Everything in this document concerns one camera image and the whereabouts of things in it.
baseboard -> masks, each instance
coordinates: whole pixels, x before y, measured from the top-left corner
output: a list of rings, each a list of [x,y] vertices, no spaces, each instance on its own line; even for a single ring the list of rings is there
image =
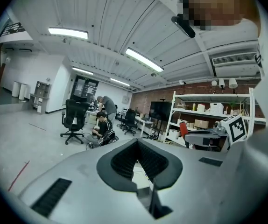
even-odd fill
[[[11,92],[12,93],[12,91],[11,90],[9,90],[9,89],[7,89],[7,88],[5,88],[5,87],[2,87],[4,90],[6,90],[6,91],[8,91],[8,92]]]
[[[59,109],[59,110],[54,110],[54,111],[50,111],[50,112],[45,112],[46,114],[51,114],[51,113],[54,113],[54,112],[57,112],[57,111],[61,111],[61,110],[65,110],[65,108],[62,108],[62,109]]]

gray shirt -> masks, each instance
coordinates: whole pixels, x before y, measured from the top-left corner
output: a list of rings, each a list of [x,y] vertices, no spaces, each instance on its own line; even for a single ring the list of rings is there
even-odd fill
[[[116,110],[116,107],[114,105],[114,102],[108,96],[103,97],[102,103],[103,103],[103,105],[105,107],[105,110],[106,110],[107,114],[117,113],[117,110]]]

red brick wall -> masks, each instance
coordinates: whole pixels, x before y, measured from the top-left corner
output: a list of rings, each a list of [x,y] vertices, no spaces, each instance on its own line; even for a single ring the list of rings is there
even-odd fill
[[[239,94],[248,94],[249,93],[249,87],[254,88],[258,84],[259,80],[238,80],[238,87],[236,88],[236,93]],[[211,82],[203,82],[203,83],[195,83],[195,84],[186,84],[186,85],[179,85],[179,86],[173,86],[168,88],[163,88],[159,90],[153,90],[153,91],[145,91],[140,93],[135,93],[132,96],[130,108],[135,109],[138,108],[138,112],[148,114],[150,110],[150,105],[152,101],[160,101],[160,99],[166,99],[166,101],[172,101],[173,97],[173,91],[176,91],[176,93],[179,94],[213,94],[214,88],[212,87]],[[221,93],[221,89],[216,86],[217,93]],[[226,89],[224,90],[224,93],[232,93],[233,90],[228,88],[228,85],[226,86]],[[174,114],[172,117],[173,119],[177,120],[179,119],[178,116],[175,116],[177,113]],[[258,105],[256,105],[255,108],[255,116],[263,118],[263,114],[261,112],[261,109]],[[213,123],[213,119],[207,118],[207,117],[198,117],[195,115],[184,115],[181,114],[181,118],[193,121],[194,119],[201,119],[201,120],[207,120],[211,123]],[[162,129],[165,130],[166,123],[164,122],[162,124]]]

television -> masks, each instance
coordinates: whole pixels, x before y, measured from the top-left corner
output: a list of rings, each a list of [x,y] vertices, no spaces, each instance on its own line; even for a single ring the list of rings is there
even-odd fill
[[[149,117],[168,121],[171,109],[171,102],[152,101],[149,110]]]

red line on floor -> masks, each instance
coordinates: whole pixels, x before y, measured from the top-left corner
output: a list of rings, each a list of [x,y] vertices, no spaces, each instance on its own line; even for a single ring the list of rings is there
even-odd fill
[[[21,173],[23,172],[24,168],[26,168],[26,166],[29,164],[30,160],[24,165],[24,167],[21,169],[21,171],[18,173],[18,175],[16,176],[16,178],[14,179],[14,181],[12,182],[11,186],[8,188],[8,191],[11,190],[12,186],[14,185],[14,183],[17,181],[18,177],[21,175]]]

